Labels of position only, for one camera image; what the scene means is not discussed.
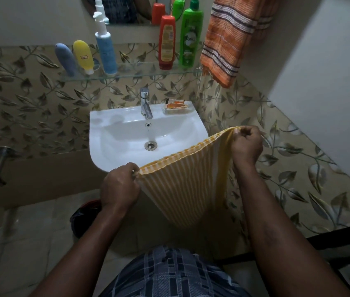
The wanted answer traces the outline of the orange striped towel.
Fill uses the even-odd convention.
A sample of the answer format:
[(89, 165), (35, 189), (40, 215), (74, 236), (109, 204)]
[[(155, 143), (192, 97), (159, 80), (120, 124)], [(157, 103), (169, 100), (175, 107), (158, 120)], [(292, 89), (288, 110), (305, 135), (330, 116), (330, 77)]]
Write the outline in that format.
[(200, 63), (221, 87), (235, 81), (252, 40), (265, 37), (280, 0), (214, 0)]

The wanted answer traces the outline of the black metal frame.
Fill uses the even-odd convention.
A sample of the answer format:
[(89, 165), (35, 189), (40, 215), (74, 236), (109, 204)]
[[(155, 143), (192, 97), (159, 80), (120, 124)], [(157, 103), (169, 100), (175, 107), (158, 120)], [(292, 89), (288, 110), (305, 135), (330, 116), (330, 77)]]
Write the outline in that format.
[[(347, 282), (343, 280), (339, 270), (350, 265), (350, 227), (326, 234), (315, 235), (307, 238), (307, 240), (347, 286)], [(246, 263), (252, 260), (256, 262), (253, 250), (245, 254), (216, 260), (216, 263), (220, 267), (224, 267), (227, 265)]]

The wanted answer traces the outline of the person's left forearm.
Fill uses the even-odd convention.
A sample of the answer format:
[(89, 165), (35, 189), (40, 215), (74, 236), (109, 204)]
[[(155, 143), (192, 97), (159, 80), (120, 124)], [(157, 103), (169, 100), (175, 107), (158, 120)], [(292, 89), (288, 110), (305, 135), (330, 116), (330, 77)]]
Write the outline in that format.
[(29, 297), (92, 297), (106, 254), (135, 202), (106, 205)]

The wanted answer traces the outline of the yellow tube white cap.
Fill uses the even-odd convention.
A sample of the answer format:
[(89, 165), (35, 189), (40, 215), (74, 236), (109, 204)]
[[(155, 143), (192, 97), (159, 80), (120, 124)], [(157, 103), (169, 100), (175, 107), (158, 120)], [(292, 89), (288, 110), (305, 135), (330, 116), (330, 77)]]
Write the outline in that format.
[(94, 60), (89, 45), (82, 40), (76, 40), (73, 43), (73, 53), (84, 72), (87, 75), (94, 74)]

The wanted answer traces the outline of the yellow white striped cloth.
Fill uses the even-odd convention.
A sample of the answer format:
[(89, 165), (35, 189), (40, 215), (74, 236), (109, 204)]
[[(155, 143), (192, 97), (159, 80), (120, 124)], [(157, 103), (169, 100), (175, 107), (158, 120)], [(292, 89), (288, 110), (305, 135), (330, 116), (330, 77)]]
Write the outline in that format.
[(193, 227), (207, 210), (224, 201), (235, 129), (225, 129), (139, 169), (136, 179), (141, 189), (174, 226)]

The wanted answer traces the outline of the person's left hand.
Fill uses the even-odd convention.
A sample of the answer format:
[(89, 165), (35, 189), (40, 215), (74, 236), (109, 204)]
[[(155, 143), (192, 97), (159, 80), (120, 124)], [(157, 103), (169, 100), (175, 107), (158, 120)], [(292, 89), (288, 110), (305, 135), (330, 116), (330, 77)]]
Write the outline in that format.
[(103, 211), (126, 213), (138, 200), (141, 187), (132, 176), (129, 163), (111, 170), (104, 178), (100, 188)]

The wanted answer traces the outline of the green shampoo bottle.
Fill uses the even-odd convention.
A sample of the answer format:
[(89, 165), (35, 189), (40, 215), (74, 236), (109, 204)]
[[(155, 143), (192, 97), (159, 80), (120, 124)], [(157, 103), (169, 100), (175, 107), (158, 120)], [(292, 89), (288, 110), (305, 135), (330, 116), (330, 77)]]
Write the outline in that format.
[(182, 14), (179, 64), (183, 68), (193, 67), (196, 58), (204, 16), (199, 6), (199, 0), (191, 0)]

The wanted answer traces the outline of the red shampoo bottle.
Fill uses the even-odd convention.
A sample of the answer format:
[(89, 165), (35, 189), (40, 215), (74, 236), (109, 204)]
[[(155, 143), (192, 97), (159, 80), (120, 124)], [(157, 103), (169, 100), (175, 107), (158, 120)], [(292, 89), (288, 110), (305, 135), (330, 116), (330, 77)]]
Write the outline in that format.
[(161, 70), (171, 70), (175, 60), (176, 19), (163, 15), (160, 23), (158, 61)]

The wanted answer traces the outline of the chrome wall tap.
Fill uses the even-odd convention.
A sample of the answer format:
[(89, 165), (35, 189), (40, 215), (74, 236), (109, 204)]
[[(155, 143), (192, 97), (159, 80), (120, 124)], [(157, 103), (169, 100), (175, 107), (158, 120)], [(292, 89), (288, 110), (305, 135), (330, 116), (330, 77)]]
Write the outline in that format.
[(14, 150), (8, 146), (0, 147), (0, 186), (5, 186), (6, 182), (1, 177), (1, 173), (6, 160), (14, 155)]

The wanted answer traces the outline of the blue grey tube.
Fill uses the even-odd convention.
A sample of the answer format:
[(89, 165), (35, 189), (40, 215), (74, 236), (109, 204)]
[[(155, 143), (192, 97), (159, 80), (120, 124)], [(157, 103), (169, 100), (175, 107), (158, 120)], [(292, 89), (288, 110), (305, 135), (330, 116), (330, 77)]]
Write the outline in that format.
[(56, 44), (54, 51), (67, 75), (69, 77), (74, 77), (78, 71), (78, 68), (72, 51), (62, 43)]

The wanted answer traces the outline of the white ceramic wash basin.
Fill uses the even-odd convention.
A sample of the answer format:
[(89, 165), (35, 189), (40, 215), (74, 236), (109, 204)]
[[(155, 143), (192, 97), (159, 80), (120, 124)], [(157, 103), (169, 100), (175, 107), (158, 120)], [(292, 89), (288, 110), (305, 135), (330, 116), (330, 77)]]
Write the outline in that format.
[[(191, 101), (186, 107), (164, 110), (164, 104), (150, 105), (153, 119), (141, 114), (141, 107), (91, 111), (89, 152), (100, 170), (109, 172), (128, 162), (144, 165), (190, 148), (209, 137)], [(154, 151), (144, 145), (155, 141)]]

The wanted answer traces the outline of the glass wall shelf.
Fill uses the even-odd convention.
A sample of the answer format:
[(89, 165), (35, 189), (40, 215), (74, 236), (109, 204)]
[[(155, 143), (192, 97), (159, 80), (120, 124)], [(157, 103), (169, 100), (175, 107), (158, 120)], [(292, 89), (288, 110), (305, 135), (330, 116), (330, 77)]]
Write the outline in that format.
[(94, 71), (93, 74), (88, 75), (79, 68), (74, 76), (69, 76), (66, 71), (59, 73), (59, 79), (63, 82), (69, 81), (92, 81), (104, 79), (121, 79), (121, 78), (142, 78), (149, 77), (153, 79), (156, 76), (180, 75), (180, 74), (200, 74), (202, 73), (202, 66), (195, 64), (191, 68), (185, 68), (179, 65), (177, 61), (173, 63), (172, 69), (161, 70), (158, 62), (137, 62), (137, 63), (120, 63), (116, 74), (106, 74), (101, 66)]

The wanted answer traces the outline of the chrome basin tap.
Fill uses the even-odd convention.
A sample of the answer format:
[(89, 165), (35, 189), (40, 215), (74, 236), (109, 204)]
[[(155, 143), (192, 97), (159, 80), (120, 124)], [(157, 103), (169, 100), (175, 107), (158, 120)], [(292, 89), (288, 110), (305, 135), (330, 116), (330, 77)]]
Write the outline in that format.
[(140, 89), (141, 95), (141, 114), (148, 120), (153, 119), (153, 114), (149, 105), (149, 89), (143, 87)]

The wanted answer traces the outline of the plaid blue shorts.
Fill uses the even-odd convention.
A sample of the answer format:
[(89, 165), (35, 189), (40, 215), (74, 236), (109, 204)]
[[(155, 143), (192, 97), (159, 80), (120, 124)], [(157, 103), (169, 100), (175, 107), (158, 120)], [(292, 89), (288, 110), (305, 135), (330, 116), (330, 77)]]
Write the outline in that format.
[(98, 297), (252, 297), (216, 264), (162, 245), (126, 265)]

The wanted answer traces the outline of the person's right forearm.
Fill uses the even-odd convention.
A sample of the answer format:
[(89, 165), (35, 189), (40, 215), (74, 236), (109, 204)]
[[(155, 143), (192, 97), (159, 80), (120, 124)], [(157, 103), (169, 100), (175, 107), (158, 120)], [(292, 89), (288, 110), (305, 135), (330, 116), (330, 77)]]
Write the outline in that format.
[(257, 265), (275, 297), (350, 297), (350, 290), (291, 222), (252, 161), (233, 157)]

